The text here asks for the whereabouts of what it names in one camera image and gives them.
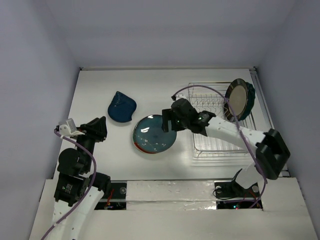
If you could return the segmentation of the dark blue leaf-shaped plate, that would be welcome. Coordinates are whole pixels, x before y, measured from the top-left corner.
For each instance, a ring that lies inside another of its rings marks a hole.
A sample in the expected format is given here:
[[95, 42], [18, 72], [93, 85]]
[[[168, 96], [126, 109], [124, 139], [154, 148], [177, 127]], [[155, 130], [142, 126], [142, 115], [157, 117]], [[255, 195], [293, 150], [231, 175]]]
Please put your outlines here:
[[117, 91], [108, 106], [107, 113], [109, 117], [118, 123], [128, 123], [132, 121], [132, 116], [137, 109], [135, 100]]

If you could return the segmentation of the dark teal patterned plate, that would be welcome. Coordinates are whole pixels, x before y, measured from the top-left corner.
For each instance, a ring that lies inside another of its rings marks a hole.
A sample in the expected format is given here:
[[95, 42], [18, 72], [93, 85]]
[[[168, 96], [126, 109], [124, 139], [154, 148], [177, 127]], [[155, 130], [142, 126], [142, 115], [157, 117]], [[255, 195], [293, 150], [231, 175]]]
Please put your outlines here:
[[133, 140], [140, 143], [149, 143], [158, 152], [164, 152], [171, 148], [177, 139], [177, 133], [173, 130], [162, 130], [162, 115], [148, 115], [137, 122], [132, 131]]

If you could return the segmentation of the red and teal floral plate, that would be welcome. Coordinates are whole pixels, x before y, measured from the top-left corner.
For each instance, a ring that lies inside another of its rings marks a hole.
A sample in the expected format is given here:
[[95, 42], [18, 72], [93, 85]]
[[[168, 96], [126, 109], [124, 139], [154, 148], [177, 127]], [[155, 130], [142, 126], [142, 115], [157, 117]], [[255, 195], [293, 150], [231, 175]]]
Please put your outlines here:
[[141, 152], [146, 154], [157, 154], [159, 151], [149, 143], [143, 143], [133, 140], [133, 145]]

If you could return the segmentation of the dark rimmed beige plate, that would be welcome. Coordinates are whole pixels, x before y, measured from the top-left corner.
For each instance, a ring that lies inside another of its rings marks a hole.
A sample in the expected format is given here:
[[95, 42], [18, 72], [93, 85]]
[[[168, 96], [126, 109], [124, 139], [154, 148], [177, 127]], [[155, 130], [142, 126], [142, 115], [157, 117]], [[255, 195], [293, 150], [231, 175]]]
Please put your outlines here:
[[227, 88], [224, 97], [228, 100], [228, 103], [231, 105], [235, 113], [234, 116], [229, 104], [225, 100], [223, 106], [223, 114], [225, 118], [230, 122], [235, 122], [236, 119], [240, 120], [248, 105], [248, 87], [246, 82], [241, 78], [237, 78], [232, 81]]

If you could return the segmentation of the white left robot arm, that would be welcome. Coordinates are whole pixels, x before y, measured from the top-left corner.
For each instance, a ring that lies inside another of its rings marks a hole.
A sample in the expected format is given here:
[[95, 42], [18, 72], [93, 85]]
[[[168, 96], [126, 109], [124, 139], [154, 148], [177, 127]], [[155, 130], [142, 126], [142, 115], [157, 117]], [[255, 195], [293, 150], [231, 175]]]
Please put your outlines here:
[[74, 144], [58, 156], [58, 179], [53, 195], [52, 226], [44, 240], [79, 240], [97, 205], [111, 192], [110, 176], [97, 171], [96, 143], [107, 138], [106, 118], [76, 126], [73, 119], [58, 123], [56, 136]]

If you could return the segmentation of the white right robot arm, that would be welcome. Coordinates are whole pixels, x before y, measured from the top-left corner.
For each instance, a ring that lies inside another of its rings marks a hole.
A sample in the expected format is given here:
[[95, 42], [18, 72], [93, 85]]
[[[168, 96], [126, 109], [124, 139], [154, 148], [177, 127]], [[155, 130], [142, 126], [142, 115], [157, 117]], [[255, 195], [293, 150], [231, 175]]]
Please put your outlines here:
[[276, 180], [291, 153], [281, 134], [271, 128], [267, 132], [231, 123], [209, 111], [198, 112], [191, 103], [180, 98], [169, 109], [162, 110], [162, 130], [190, 130], [207, 138], [216, 138], [248, 150], [253, 162], [236, 172], [229, 182], [215, 184], [218, 199], [244, 198], [260, 181]]

